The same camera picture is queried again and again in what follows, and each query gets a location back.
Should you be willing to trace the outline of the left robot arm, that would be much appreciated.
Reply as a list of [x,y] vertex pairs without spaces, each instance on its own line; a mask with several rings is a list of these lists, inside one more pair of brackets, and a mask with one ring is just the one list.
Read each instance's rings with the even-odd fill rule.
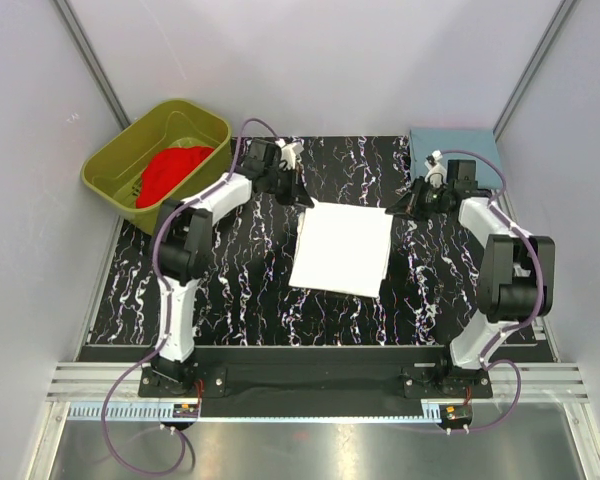
[[159,338],[151,355],[154,374],[176,396],[195,386],[193,314],[197,289],[212,253],[214,225],[254,193],[284,206],[312,208],[303,178],[301,142],[255,139],[241,164],[201,192],[165,200],[152,234],[152,262],[159,270]]

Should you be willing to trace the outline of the white printed t shirt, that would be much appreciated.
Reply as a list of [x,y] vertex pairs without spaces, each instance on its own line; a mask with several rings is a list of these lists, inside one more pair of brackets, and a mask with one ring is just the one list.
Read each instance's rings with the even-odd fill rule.
[[299,216],[289,285],[377,298],[393,217],[384,208],[315,201]]

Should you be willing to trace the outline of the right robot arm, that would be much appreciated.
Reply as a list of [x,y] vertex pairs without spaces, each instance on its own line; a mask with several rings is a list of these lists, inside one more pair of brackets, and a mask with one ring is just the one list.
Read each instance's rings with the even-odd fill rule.
[[481,156],[465,150],[440,150],[426,159],[427,172],[387,214],[425,221],[446,214],[467,229],[483,248],[477,283],[477,310],[464,330],[446,346],[432,382],[456,396],[488,371],[493,353],[510,335],[550,312],[553,303],[555,243],[521,228],[498,206],[504,189],[492,194],[479,187]]

